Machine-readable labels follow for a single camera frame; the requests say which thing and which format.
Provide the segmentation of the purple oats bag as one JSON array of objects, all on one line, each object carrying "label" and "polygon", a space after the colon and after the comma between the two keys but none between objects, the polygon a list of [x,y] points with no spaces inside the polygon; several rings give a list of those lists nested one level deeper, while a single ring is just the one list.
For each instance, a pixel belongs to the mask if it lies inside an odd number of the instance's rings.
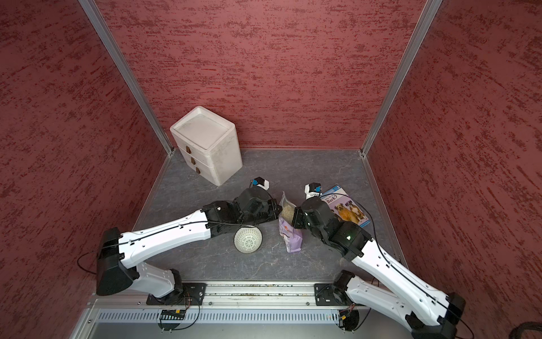
[{"label": "purple oats bag", "polygon": [[303,235],[301,230],[295,229],[293,226],[296,206],[287,199],[285,192],[282,193],[280,205],[282,211],[279,215],[279,234],[285,242],[288,253],[300,252]]}]

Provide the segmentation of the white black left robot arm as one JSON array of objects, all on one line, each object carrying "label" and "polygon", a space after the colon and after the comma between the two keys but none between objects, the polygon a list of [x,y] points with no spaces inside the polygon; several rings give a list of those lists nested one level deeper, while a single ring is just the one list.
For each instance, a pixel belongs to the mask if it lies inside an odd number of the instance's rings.
[{"label": "white black left robot arm", "polygon": [[281,205],[269,192],[252,186],[232,201],[213,201],[192,214],[138,232],[103,232],[97,251],[96,293],[125,290],[147,293],[163,303],[182,294],[178,271],[147,264],[147,259],[185,244],[254,228],[277,220]]}]

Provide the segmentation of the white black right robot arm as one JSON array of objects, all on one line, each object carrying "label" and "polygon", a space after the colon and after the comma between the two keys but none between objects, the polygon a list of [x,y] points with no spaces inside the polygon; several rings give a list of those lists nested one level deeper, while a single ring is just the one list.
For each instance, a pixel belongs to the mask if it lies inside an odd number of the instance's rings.
[{"label": "white black right robot arm", "polygon": [[344,271],[334,289],[355,304],[365,305],[396,321],[413,338],[455,338],[466,302],[446,294],[387,254],[377,240],[356,223],[336,216],[317,196],[295,208],[293,226],[309,230],[343,258],[371,274],[376,287]]}]

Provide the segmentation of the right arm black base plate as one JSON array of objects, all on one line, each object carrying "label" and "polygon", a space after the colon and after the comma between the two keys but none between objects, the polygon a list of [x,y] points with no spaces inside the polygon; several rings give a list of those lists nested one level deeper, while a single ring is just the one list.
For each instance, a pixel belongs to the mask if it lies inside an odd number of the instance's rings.
[{"label": "right arm black base plate", "polygon": [[351,299],[346,292],[331,283],[316,283],[314,295],[317,306],[347,307],[351,305]]}]

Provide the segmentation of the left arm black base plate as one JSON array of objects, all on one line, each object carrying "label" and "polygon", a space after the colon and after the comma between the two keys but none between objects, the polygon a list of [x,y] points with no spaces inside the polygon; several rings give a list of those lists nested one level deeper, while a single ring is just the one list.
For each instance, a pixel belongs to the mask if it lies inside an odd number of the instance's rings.
[{"label": "left arm black base plate", "polygon": [[182,283],[182,285],[176,286],[175,289],[168,295],[157,298],[154,295],[148,295],[146,305],[150,306],[169,306],[169,305],[184,305],[187,306],[200,306],[203,303],[203,299],[206,295],[206,283],[201,282],[189,282]]}]

